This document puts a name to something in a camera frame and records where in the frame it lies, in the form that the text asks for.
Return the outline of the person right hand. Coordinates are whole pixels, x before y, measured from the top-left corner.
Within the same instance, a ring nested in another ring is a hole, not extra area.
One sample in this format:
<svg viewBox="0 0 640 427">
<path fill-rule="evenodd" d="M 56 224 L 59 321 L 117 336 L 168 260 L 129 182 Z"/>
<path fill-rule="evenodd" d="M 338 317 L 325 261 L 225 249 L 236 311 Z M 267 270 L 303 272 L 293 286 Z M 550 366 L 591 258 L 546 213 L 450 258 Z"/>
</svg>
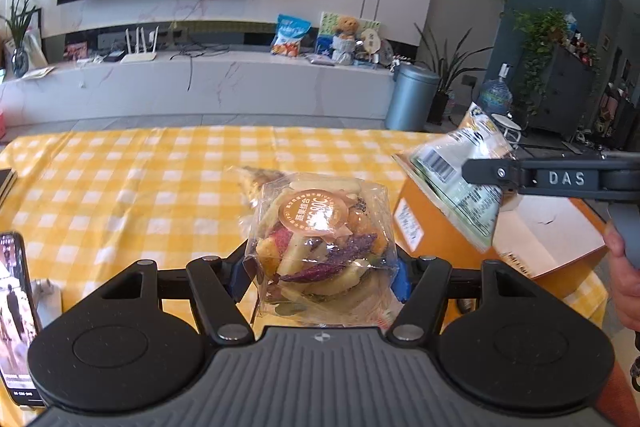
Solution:
<svg viewBox="0 0 640 427">
<path fill-rule="evenodd" d="M 614 306 L 622 323 L 627 329 L 638 332 L 640 327 L 640 277 L 625 254 L 625 242 L 612 222 L 608 222 L 604 231 L 604 243 L 608 254 L 612 297 Z"/>
</svg>

